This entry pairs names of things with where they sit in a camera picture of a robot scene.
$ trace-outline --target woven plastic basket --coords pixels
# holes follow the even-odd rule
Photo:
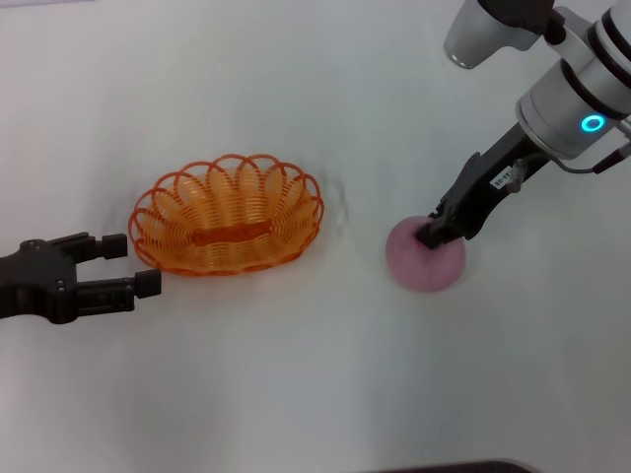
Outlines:
[[[324,213],[316,180],[273,156],[226,155],[161,177],[129,236],[146,264],[184,276],[260,271],[298,258]]]

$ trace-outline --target cable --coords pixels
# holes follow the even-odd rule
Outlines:
[[[537,158],[551,161],[556,166],[558,166],[561,170],[569,174],[594,174],[595,173],[594,168],[589,168],[589,169],[568,168],[567,166],[563,164],[563,162],[560,159],[554,156],[546,155],[545,153],[532,153],[531,155],[528,155],[525,158],[523,158],[523,160],[527,162],[527,161],[535,160]]]

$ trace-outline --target label sticker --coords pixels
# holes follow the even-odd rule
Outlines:
[[[501,189],[506,184],[511,181],[511,177],[513,176],[513,168],[510,166],[506,166],[506,168],[497,174],[495,178],[491,181],[491,185],[496,189]]]

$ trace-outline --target robotic arm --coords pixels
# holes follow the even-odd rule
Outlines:
[[[591,169],[564,162],[613,128],[631,140],[631,0],[594,24],[554,0],[465,0],[445,42],[458,67],[472,69],[501,47],[526,51],[543,36],[561,56],[518,102],[518,123],[489,151],[473,155],[416,239],[434,249],[472,239],[493,209],[549,162],[601,173],[631,155],[627,144]]]

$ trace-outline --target blue led ring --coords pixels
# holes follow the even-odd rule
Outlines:
[[[585,120],[581,126],[583,127],[583,131],[587,131],[588,133],[595,133],[602,129],[604,126],[604,116],[602,115],[590,115]]]

